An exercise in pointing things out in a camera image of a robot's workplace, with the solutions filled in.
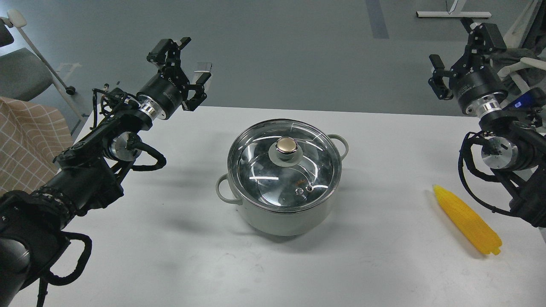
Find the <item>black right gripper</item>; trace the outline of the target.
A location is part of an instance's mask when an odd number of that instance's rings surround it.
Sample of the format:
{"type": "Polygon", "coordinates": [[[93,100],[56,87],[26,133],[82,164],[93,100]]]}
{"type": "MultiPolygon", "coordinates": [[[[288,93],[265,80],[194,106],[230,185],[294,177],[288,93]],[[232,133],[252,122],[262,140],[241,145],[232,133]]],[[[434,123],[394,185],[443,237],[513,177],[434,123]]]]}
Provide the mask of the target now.
{"type": "Polygon", "coordinates": [[[507,46],[496,24],[477,24],[469,17],[460,21],[468,33],[463,55],[449,71],[439,55],[429,55],[432,76],[428,84],[439,100],[456,99],[461,111],[470,115],[476,113],[477,107],[471,106],[476,100],[489,97],[500,103],[507,98],[506,87],[489,64],[489,56],[505,52],[507,46]]]}

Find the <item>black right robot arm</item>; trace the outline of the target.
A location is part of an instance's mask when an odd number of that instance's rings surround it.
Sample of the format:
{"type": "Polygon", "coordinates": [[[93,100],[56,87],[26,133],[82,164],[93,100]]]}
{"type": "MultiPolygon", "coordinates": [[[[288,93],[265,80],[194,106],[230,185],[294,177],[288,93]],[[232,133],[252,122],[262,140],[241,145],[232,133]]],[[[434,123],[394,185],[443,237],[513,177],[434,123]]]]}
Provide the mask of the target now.
{"type": "Polygon", "coordinates": [[[471,193],[464,168],[486,182],[499,182],[511,195],[509,210],[479,204],[492,212],[518,217],[534,227],[544,228],[545,136],[540,113],[545,105],[542,89],[530,89],[517,72],[544,69],[543,61],[521,58],[495,72],[493,55],[507,51],[497,25],[461,19],[468,33],[463,55],[445,68],[439,55],[431,54],[433,66],[428,84],[439,100],[456,99],[465,115],[479,118],[480,131],[469,132],[459,151],[458,173],[471,193]]]}

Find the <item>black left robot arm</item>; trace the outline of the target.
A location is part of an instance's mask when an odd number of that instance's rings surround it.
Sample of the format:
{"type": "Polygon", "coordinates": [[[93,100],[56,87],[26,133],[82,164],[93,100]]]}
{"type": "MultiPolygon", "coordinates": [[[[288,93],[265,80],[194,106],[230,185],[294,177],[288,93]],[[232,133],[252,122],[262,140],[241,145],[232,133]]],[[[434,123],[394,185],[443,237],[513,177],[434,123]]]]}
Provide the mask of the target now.
{"type": "Polygon", "coordinates": [[[74,217],[121,198],[121,184],[130,171],[156,171],[166,165],[166,158],[138,134],[150,130],[154,120],[168,120],[180,107],[194,111],[207,99],[211,73],[201,72],[192,84],[181,67],[181,51],[190,41],[162,39],[147,56],[158,71],[136,95],[107,85],[93,89],[93,126],[53,159],[60,171],[30,194],[13,190],[2,195],[3,307],[35,281],[41,307],[50,284],[64,286],[79,278],[92,240],[65,227],[74,217]]]}

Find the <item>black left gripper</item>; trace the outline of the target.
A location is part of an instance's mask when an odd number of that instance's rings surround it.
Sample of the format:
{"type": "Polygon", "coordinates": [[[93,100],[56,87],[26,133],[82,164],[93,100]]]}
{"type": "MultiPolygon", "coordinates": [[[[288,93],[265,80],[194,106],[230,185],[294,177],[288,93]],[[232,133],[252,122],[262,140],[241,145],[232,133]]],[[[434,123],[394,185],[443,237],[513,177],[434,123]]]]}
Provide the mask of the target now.
{"type": "Polygon", "coordinates": [[[195,111],[205,99],[205,85],[212,74],[197,72],[197,79],[190,84],[181,67],[181,51],[191,42],[191,37],[179,41],[162,39],[148,53],[147,61],[158,71],[136,94],[139,111],[152,120],[168,120],[182,107],[184,111],[195,111]]]}

